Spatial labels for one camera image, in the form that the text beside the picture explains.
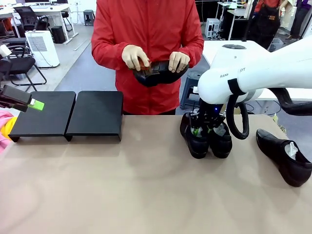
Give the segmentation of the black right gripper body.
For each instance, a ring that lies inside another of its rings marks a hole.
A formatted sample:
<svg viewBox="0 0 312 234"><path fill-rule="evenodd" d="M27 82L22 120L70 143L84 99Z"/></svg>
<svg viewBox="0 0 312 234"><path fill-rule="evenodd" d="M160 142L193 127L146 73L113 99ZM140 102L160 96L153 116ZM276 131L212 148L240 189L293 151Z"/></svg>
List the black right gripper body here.
<svg viewBox="0 0 312 234"><path fill-rule="evenodd" d="M195 119L198 122L223 122L226 117L221 112L222 107L223 104L209 104L200 99Z"/></svg>

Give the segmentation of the person's left hand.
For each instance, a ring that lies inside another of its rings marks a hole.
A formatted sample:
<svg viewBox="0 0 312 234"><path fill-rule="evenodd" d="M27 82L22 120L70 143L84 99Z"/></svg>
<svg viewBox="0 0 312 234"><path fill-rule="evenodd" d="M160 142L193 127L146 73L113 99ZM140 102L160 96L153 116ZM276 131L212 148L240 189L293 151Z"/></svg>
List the person's left hand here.
<svg viewBox="0 0 312 234"><path fill-rule="evenodd" d="M190 62L190 57L182 52L172 52L169 57L168 69L172 73L180 73Z"/></svg>

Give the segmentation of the person's right hand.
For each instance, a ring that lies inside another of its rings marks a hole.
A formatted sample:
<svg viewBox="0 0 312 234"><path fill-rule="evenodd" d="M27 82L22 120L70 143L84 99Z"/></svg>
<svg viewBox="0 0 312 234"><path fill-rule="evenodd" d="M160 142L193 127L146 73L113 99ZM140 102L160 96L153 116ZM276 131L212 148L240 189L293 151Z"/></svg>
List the person's right hand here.
<svg viewBox="0 0 312 234"><path fill-rule="evenodd" d="M136 45L129 44L125 46L121 58L129 69L140 71L142 67L147 68L150 66L147 55L141 47Z"/></svg>

